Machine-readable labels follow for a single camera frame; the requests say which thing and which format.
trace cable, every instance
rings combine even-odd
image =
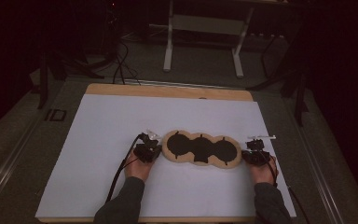
[[[272,177],[274,178],[274,187],[277,188],[278,187],[278,183],[277,183],[277,176],[278,176],[278,172],[274,172],[274,170],[272,169],[271,164],[269,164],[269,160],[267,160],[267,158],[263,155],[263,153],[261,153],[261,150],[257,150],[257,152],[263,157],[264,161],[266,162],[266,164],[268,165],[269,170],[272,173]]]
[[[116,75],[117,72],[120,71],[120,75],[121,75],[121,79],[123,81],[123,84],[125,85],[125,81],[124,81],[124,77],[123,77],[123,71],[122,71],[122,64],[124,63],[124,61],[127,58],[127,55],[129,54],[129,48],[127,47],[127,45],[125,45],[123,42],[119,42],[119,44],[123,45],[126,48],[126,53],[124,54],[124,57],[122,58],[122,61],[119,59],[119,57],[117,56],[117,61],[118,61],[118,67],[115,71],[115,73],[113,74],[113,84],[115,84],[115,80],[116,80]]]
[[[118,180],[118,177],[120,176],[120,173],[121,171],[127,166],[129,165],[130,163],[126,164],[126,161],[127,161],[127,158],[130,156],[131,154],[131,151],[133,149],[133,146],[135,145],[136,141],[138,141],[138,139],[141,137],[140,134],[138,134],[138,136],[136,136],[135,140],[133,140],[132,142],[132,145],[126,155],[126,157],[124,158],[124,160],[121,162],[120,166],[118,166],[118,169],[117,169],[117,172],[115,174],[115,177],[113,178],[113,181],[112,181],[112,185],[110,186],[110,190],[109,190],[109,193],[107,195],[107,198],[106,198],[106,201],[105,203],[109,202],[111,199],[112,199],[112,194],[113,194],[113,190],[115,189],[115,186],[116,186],[116,183],[117,183],[117,180]]]
[[[304,215],[305,220],[307,221],[308,224],[310,224],[310,220],[308,219],[307,214],[305,213],[305,210],[304,210],[302,204],[300,203],[300,200],[295,195],[295,192],[292,190],[292,188],[290,186],[287,186],[287,188],[289,189],[289,192],[293,195],[293,197],[296,199],[298,207],[300,207],[300,210],[301,210],[302,214]]]
[[[134,78],[138,82],[138,84],[141,86],[141,83],[139,82],[139,79],[137,78],[138,72],[136,70],[134,70],[134,69],[130,69],[129,66],[125,63],[125,60],[126,60],[128,54],[129,54],[129,48],[122,41],[120,41],[119,44],[121,44],[122,46],[125,47],[126,53],[124,54],[124,57],[121,57],[120,55],[117,56],[118,67],[116,68],[116,71],[115,71],[115,73],[113,75],[113,82],[112,83],[115,84],[116,76],[117,76],[117,73],[119,71],[123,84],[124,85],[126,84],[125,83],[125,78],[124,78],[124,75],[123,75],[123,65],[124,65],[127,68],[127,70],[129,71],[129,73],[131,74],[131,77]]]
[[[135,162],[135,161],[138,161],[138,160],[139,160],[139,158],[136,158],[135,160],[130,161],[129,163],[125,164],[125,165],[123,166],[123,168],[126,168],[128,165],[130,165],[131,163],[133,163],[133,162]]]

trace hand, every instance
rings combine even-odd
[[[152,169],[154,162],[144,163],[138,160],[138,158],[135,156],[135,154],[133,154],[132,151],[130,156],[127,158],[126,164],[128,164],[125,169],[126,177],[134,176],[146,182],[146,179],[149,177],[149,173]]]
[[[269,164],[272,167],[272,170],[275,172],[275,175],[278,176],[278,170],[276,165],[276,157],[271,156],[272,160],[269,160]],[[249,168],[251,170],[252,179],[255,184],[258,183],[269,183],[271,185],[274,184],[274,176],[272,175],[271,170],[267,164],[262,166],[256,166],[249,164]]]

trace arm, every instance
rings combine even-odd
[[[269,160],[269,164],[275,175],[278,175],[275,160],[276,158],[272,157],[272,160]],[[249,166],[255,183],[255,223],[292,223],[289,212],[284,206],[281,192],[273,186],[274,177],[268,165]]]
[[[127,164],[123,188],[115,199],[98,210],[95,224],[138,223],[145,181],[154,163],[143,163],[132,152]]]

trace white paper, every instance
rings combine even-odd
[[[227,135],[241,148],[247,136],[269,135],[256,102],[86,94],[36,217],[94,217],[132,141],[147,129],[159,135],[172,130]],[[275,155],[270,140],[264,144]],[[278,188],[295,217],[277,165]],[[114,197],[123,183],[121,174]],[[226,170],[175,163],[161,154],[146,182],[141,217],[253,217],[254,195],[244,161]]]

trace wooden cutout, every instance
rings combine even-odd
[[[242,160],[240,144],[233,138],[183,130],[174,130],[164,136],[162,153],[170,161],[214,165],[223,169],[234,168]]]

